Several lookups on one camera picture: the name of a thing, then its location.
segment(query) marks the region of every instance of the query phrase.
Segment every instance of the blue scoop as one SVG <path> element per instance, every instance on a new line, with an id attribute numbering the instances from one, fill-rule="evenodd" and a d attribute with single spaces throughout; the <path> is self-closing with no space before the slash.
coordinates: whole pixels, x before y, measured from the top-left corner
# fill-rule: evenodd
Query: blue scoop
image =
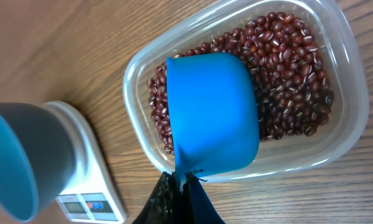
<path id="1" fill-rule="evenodd" d="M 202 177 L 248 166 L 258 150 L 258 111 L 244 65 L 226 53 L 167 58 L 176 172 Z"/>

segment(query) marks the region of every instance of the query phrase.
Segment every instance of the adzuki bean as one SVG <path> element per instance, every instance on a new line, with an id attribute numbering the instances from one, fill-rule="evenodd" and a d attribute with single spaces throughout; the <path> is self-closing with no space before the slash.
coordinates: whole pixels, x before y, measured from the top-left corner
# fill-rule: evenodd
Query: adzuki bean
<path id="1" fill-rule="evenodd" d="M 257 101 L 260 141 L 283 136 L 312 136 L 329 121 L 334 102 L 312 30 L 294 14 L 270 12 L 242 28 L 225 32 L 174 58 L 227 52 L 246 66 Z M 174 154 L 167 103 L 167 65 L 157 66 L 147 81 L 151 119 L 164 151 Z"/>

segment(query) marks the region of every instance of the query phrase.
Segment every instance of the wooden table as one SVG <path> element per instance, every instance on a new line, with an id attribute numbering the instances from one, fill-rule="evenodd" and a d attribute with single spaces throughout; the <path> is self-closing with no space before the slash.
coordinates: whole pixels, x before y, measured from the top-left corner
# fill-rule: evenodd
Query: wooden table
<path id="1" fill-rule="evenodd" d="M 90 121 L 130 216 L 160 173 L 125 110 L 123 74 L 146 44 L 215 0 L 0 0 L 0 101 L 63 100 Z M 366 66 L 364 134 L 326 167 L 286 177 L 209 184 L 226 223 L 373 223 L 373 0 L 339 0 Z M 0 211 L 0 223 L 12 223 Z M 54 203 L 31 223 L 68 223 Z"/>

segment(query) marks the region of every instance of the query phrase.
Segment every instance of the white kitchen scale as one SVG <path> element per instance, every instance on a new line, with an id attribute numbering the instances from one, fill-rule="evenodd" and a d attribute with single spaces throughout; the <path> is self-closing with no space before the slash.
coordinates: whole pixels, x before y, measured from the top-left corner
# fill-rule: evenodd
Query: white kitchen scale
<path id="1" fill-rule="evenodd" d="M 75 173 L 56 198 L 66 217 L 84 223 L 125 222 L 124 206 L 85 118 L 73 106 L 61 101 L 48 102 L 42 107 L 58 118 L 73 143 Z"/>

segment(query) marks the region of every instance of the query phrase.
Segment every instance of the clear plastic container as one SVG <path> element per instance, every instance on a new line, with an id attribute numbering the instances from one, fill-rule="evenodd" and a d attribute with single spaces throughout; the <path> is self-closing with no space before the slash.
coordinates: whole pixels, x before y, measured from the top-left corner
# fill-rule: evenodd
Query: clear plastic container
<path id="1" fill-rule="evenodd" d="M 123 94 L 135 133 L 149 160 L 160 171 L 172 171 L 174 159 L 163 151 L 150 119 L 146 82 L 166 57 L 210 42 L 259 15 L 293 13 L 310 27 L 320 46 L 335 101 L 329 123 L 311 137 L 262 142 L 246 168 L 205 177 L 209 182 L 273 177 L 312 169 L 347 152 L 362 134 L 369 114 L 369 95 L 359 51 L 346 18 L 333 0 L 225 0 L 216 2 L 160 35 L 138 52 L 126 69 Z"/>

